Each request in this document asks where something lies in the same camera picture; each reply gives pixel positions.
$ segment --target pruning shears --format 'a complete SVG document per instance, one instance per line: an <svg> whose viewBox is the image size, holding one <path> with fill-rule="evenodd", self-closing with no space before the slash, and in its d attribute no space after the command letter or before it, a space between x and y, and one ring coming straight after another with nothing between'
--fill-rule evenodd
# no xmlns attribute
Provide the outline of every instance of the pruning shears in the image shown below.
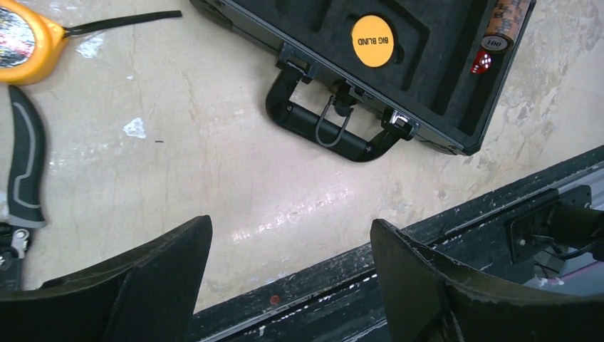
<svg viewBox="0 0 604 342"><path fill-rule="evenodd" d="M0 223L0 291L21 289L21 270L32 232L46 226L40 201L46 159L44 124L21 89L10 85L9 96L14 149L6 191L9 220Z"/></svg>

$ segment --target dice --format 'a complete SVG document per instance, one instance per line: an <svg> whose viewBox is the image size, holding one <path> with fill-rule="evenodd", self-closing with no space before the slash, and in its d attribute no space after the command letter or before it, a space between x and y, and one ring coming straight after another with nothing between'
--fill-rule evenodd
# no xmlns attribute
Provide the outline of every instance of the dice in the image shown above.
<svg viewBox="0 0 604 342"><path fill-rule="evenodd" d="M472 64L472 69L470 71L477 75L481 75L483 73L486 73L486 71L489 70L490 66L491 66L491 55L489 55L485 51L480 50L476 54L476 58L474 59L474 62Z"/></svg>

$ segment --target cable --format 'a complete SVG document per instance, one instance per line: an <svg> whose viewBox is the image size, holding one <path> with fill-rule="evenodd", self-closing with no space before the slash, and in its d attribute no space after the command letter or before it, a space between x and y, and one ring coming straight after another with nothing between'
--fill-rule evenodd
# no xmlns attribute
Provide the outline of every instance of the cable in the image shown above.
<svg viewBox="0 0 604 342"><path fill-rule="evenodd" d="M576 277L576 276L579 276L579 275L581 275L581 274L584 274L584 273L586 273L586 272L589 272L590 270L592 270L592 269L594 269L594 268L596 268L596 267L600 267L600 266L602 266L602 265L604 265L604 262L601 262L601 261L595 261L595 262L592 262L592 263L591 263L591 264L589 264L589 265L585 265L585 266L583 266L583 267L581 267L581 268L579 268L579 269L576 269L575 271L572 271L572 272L570 272L570 273L568 273L568 274L564 274L563 276L561 276L561 277L560 277L560 279L562 279L562 280L564 280L564 281L565 281L565 280L569 280L569 279L571 279L571 278L574 278L574 277Z"/></svg>
<svg viewBox="0 0 604 342"><path fill-rule="evenodd" d="M553 270L552 270L551 268L549 268L549 267L545 266L545 265L542 265L542 264L538 263L536 260L534 260L534 261L535 261L534 266L538 266L538 267L541 269L541 271L543 272L543 275L545 276L545 278L546 278L546 279L549 279L549 274L547 274L547 270L548 270L548 269L549 269L550 271L553 271Z"/></svg>
<svg viewBox="0 0 604 342"><path fill-rule="evenodd" d="M346 119L344 120L344 124L342 125L342 128L340 128L340 132L338 133L338 136L335 138L335 140L332 143L326 143L323 142L321 140L321 137L319 137L319 132L321 131L321 125L323 124L323 121L325 120L325 116L327 114L327 111L329 110L329 108L332 106L332 104L335 102L335 97L332 95L329 98L329 101L327 102L327 104L325 105L325 108L323 109L323 112L321 113L321 116L319 117L319 121L317 122L317 126L315 126L315 141L326 148L331 148L336 146L340 140L342 139L342 136L344 135L344 132L346 131L346 126L348 126L348 121L350 121L350 114L353 113L354 109L351 108L350 109L350 113L348 113L348 115L346 116Z"/></svg>
<svg viewBox="0 0 604 342"><path fill-rule="evenodd" d="M553 254L548 251L544 251L544 252L555 258L558 258L562 261L567 261L570 259L575 259L576 257L580 257L580 256L584 255L585 253L588 253L589 251L591 251L593 249L593 246L594 246L594 243L592 242L592 243L584 246L583 248L577 249L576 251L573 251L573 252L564 253L564 254Z"/></svg>
<svg viewBox="0 0 604 342"><path fill-rule="evenodd" d="M181 11L163 11L146 14L138 14L135 16L123 16L120 18L105 19L101 21L94 21L92 23L78 25L74 27L64 27L65 35L63 38L71 36L80 36L83 34L102 31L106 29L113 29L120 26L128 26L133 24L147 23L149 21L156 21L160 19L168 18L180 18L182 17Z"/></svg>

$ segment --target black carrying case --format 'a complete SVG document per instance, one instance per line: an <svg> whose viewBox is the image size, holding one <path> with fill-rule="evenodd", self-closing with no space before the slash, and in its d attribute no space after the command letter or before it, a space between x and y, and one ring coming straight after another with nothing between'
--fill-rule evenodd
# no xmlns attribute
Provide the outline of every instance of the black carrying case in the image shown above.
<svg viewBox="0 0 604 342"><path fill-rule="evenodd" d="M533 0L514 48L493 53L489 70L476 75L470 69L497 0L191 2L278 56L281 73L266 98L275 123L355 162L380 157L400 139L448 154L478 152L535 6ZM350 40L367 14L384 18L395 38L395 52L379 68L363 65ZM334 105L349 118L363 105L378 114L383 131L366 141L291 102L299 81L312 80L335 93L326 110Z"/></svg>

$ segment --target marble floor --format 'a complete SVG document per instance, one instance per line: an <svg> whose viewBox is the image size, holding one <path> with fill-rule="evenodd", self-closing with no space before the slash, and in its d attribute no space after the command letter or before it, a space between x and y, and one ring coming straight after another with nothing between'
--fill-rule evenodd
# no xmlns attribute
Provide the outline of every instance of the marble floor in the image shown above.
<svg viewBox="0 0 604 342"><path fill-rule="evenodd" d="M50 224L28 253L27 289L209 214L203 309L367 242L374 218L404 227L604 143L602 0L538 0L481 152L455 157L400 142L368 164L271 123L264 97L278 73L274 57L188 0L21 2L64 25L184 12L75 38L50 78L25 87L50 146ZM295 94L315 111L327 97L318 84ZM0 108L5 180L6 91ZM367 121L353 131L370 136L375 121L357 117Z"/></svg>

